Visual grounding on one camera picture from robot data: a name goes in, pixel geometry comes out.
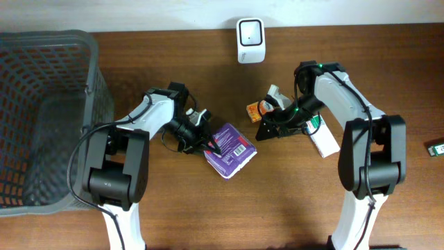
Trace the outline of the orange small box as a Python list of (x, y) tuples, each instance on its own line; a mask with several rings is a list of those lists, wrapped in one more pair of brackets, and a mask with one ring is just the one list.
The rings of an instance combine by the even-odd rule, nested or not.
[(260, 121), (261, 115), (265, 115), (269, 112), (269, 103), (266, 101), (255, 102), (246, 106), (246, 111), (252, 123)]

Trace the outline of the purple sanitary pad pack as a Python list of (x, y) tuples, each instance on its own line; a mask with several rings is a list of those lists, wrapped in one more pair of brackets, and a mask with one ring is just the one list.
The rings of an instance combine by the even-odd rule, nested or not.
[(225, 123), (213, 138), (221, 152), (205, 151), (204, 156), (225, 179), (232, 178), (257, 154), (256, 147), (230, 123)]

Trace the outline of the white green medicine box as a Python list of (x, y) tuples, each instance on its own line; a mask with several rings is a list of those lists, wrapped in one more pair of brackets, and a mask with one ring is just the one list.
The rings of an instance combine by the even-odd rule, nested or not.
[(340, 151), (340, 146), (327, 127), (321, 115), (315, 115), (306, 122), (305, 132), (318, 149), (322, 158), (331, 156)]

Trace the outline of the green gum pack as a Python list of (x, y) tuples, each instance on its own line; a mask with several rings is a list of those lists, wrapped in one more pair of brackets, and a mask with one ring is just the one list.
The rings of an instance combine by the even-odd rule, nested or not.
[(427, 150), (431, 157), (443, 156), (444, 155), (444, 144), (433, 144), (427, 147)]

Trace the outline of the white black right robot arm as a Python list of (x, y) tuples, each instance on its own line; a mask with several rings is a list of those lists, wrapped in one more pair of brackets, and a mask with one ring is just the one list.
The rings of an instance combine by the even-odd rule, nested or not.
[(316, 135), (307, 123), (326, 107), (343, 129), (338, 174), (345, 189), (339, 223), (328, 237), (327, 249), (369, 249), (378, 213), (395, 186), (407, 175), (407, 126), (400, 115), (374, 107), (353, 85), (338, 62), (299, 64), (289, 99), (272, 85), (260, 111), (256, 140), (296, 134)]

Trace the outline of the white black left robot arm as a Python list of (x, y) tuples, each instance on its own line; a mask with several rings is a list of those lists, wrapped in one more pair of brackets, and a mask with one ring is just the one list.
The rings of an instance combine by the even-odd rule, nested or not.
[(85, 147), (80, 185), (91, 198), (84, 199), (67, 186), (79, 202), (101, 212), (111, 249), (145, 249), (139, 220), (139, 202), (148, 184), (150, 141), (162, 131), (178, 141), (177, 151), (197, 154), (221, 153), (210, 128), (212, 114), (204, 109), (185, 110), (191, 98), (183, 83), (171, 82), (166, 89), (152, 87), (141, 103), (124, 118), (99, 123), (79, 139), (68, 168)]

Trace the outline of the white barcode scanner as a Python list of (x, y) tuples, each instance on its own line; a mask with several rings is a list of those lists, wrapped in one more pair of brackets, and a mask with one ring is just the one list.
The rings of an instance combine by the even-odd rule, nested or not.
[(241, 64), (261, 63), (266, 55), (264, 23), (260, 18), (242, 18), (236, 23), (237, 58)]

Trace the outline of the grey plastic mesh basket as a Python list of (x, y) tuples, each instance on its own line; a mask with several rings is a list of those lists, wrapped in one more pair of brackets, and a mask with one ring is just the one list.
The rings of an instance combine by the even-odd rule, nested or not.
[(114, 119), (87, 32), (1, 34), (1, 216), (84, 210), (82, 135)]

